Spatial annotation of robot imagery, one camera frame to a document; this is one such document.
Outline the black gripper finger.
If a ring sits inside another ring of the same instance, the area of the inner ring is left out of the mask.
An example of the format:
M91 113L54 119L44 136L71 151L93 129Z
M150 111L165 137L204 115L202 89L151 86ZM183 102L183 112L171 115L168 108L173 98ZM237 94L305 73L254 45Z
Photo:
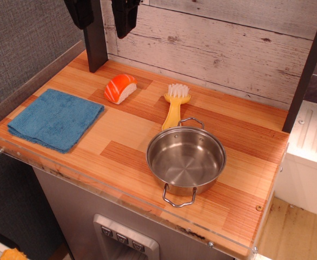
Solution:
M136 27L138 1L112 0L111 6L117 37L123 39Z
M78 28L86 28L94 22L91 0L64 0L64 3Z

